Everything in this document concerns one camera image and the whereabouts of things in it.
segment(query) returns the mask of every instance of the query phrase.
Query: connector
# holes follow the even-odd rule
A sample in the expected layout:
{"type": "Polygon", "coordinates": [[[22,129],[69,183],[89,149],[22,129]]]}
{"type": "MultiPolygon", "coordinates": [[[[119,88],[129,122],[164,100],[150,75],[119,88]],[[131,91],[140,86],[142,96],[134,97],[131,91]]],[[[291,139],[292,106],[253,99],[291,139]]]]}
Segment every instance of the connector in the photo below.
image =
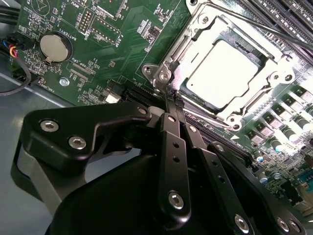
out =
{"type": "Polygon", "coordinates": [[[19,50],[28,50],[33,48],[35,45],[34,40],[18,32],[9,34],[4,40],[13,44],[19,50]]]}

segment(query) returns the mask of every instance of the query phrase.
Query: cpu socket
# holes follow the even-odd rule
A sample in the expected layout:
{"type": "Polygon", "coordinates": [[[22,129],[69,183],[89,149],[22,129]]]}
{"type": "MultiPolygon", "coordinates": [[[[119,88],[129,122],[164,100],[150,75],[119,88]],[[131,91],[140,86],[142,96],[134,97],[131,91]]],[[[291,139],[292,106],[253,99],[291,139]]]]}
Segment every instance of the cpu socket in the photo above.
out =
{"type": "Polygon", "coordinates": [[[295,80],[292,58],[208,1],[186,4],[190,22],[160,65],[145,64],[142,73],[157,92],[176,90],[208,118],[238,131],[262,98],[295,80]]]}

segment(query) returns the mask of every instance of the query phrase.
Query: yellow wire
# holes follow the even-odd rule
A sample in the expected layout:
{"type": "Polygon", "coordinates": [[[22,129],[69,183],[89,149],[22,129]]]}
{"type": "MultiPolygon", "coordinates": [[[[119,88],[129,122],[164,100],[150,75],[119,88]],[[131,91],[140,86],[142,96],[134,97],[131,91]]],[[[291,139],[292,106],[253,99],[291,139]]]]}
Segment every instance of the yellow wire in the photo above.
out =
{"type": "Polygon", "coordinates": [[[16,58],[16,56],[13,54],[13,50],[15,49],[16,47],[11,47],[10,48],[10,55],[13,57],[13,58],[16,58]]]}

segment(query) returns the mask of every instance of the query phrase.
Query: capacitor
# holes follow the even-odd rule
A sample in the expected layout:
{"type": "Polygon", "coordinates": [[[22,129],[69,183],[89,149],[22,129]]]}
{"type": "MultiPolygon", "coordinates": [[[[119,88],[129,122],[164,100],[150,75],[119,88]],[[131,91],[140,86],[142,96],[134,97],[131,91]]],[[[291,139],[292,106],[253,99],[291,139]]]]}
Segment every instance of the capacitor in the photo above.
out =
{"type": "Polygon", "coordinates": [[[285,149],[284,145],[278,140],[272,140],[270,144],[276,152],[282,152],[285,149]]]}
{"type": "Polygon", "coordinates": [[[257,177],[261,184],[266,184],[268,182],[268,177],[265,175],[264,172],[259,173],[257,177]]]}
{"type": "Polygon", "coordinates": [[[304,157],[304,161],[313,169],[313,158],[309,155],[304,157]]]}
{"type": "Polygon", "coordinates": [[[275,179],[275,180],[280,180],[280,178],[281,178],[281,176],[280,176],[279,173],[275,173],[275,174],[274,174],[274,179],[275,179]]]}
{"type": "Polygon", "coordinates": [[[258,163],[261,163],[261,162],[264,161],[264,158],[263,158],[263,156],[261,155],[261,152],[260,152],[260,151],[255,151],[255,152],[253,153],[253,156],[254,156],[255,160],[256,160],[258,163]]]}
{"type": "Polygon", "coordinates": [[[313,129],[313,125],[308,122],[306,119],[301,118],[297,121],[297,124],[301,127],[304,131],[310,131],[313,129]]]}
{"type": "Polygon", "coordinates": [[[298,135],[291,129],[287,129],[283,133],[291,142],[294,142],[299,138],[298,135]]]}

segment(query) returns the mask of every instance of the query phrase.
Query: screw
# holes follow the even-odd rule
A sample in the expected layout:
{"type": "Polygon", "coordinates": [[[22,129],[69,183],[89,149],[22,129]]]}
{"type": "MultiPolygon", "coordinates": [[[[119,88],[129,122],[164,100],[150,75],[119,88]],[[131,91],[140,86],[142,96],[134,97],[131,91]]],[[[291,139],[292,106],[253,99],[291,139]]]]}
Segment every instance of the screw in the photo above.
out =
{"type": "Polygon", "coordinates": [[[206,16],[202,19],[202,24],[205,24],[209,21],[209,18],[206,16]]]}
{"type": "Polygon", "coordinates": [[[249,226],[247,222],[238,214],[235,216],[235,223],[244,234],[249,233],[249,226]]]}
{"type": "Polygon", "coordinates": [[[171,72],[170,72],[170,71],[164,71],[164,70],[162,70],[162,71],[160,72],[160,74],[159,74],[159,79],[160,79],[161,81],[164,81],[164,82],[166,82],[168,79],[170,79],[170,77],[171,77],[171,72]]]}
{"type": "Polygon", "coordinates": [[[281,227],[286,233],[289,232],[289,227],[288,225],[282,220],[281,218],[277,218],[277,224],[279,227],[281,227]]]}
{"type": "Polygon", "coordinates": [[[175,118],[173,118],[172,116],[168,116],[168,119],[172,122],[175,122],[175,118]]]}
{"type": "Polygon", "coordinates": [[[177,210],[181,210],[184,207],[184,201],[182,197],[176,192],[171,192],[168,195],[168,201],[177,210]]]}
{"type": "Polygon", "coordinates": [[[162,79],[162,80],[166,80],[166,79],[168,79],[167,74],[161,74],[161,79],[162,79]]]}
{"type": "Polygon", "coordinates": [[[209,21],[207,14],[203,13],[203,14],[199,15],[198,24],[200,25],[201,28],[207,27],[208,23],[210,23],[210,21],[209,21]]]}
{"type": "Polygon", "coordinates": [[[224,149],[223,149],[223,147],[222,147],[222,146],[220,146],[220,145],[216,145],[216,148],[217,148],[219,151],[224,152],[224,149]]]}
{"type": "Polygon", "coordinates": [[[138,111],[141,112],[142,114],[147,114],[147,111],[145,111],[145,110],[142,109],[142,108],[138,108],[138,111]]]}
{"type": "Polygon", "coordinates": [[[42,130],[47,132],[56,132],[59,130],[59,125],[55,121],[45,120],[40,123],[42,130]]]}
{"type": "Polygon", "coordinates": [[[189,129],[190,129],[193,133],[196,133],[196,132],[197,132],[197,130],[196,130],[196,128],[195,128],[194,126],[189,126],[189,129]]]}
{"type": "Polygon", "coordinates": [[[68,144],[72,148],[77,149],[77,150],[82,150],[87,146],[86,141],[83,138],[78,137],[78,136],[71,137],[68,140],[68,144]]]}
{"type": "Polygon", "coordinates": [[[61,77],[59,83],[62,87],[67,87],[69,85],[69,80],[66,77],[61,77]]]}
{"type": "Polygon", "coordinates": [[[295,222],[293,222],[292,220],[289,220],[289,223],[298,233],[301,232],[299,226],[295,222]]]}

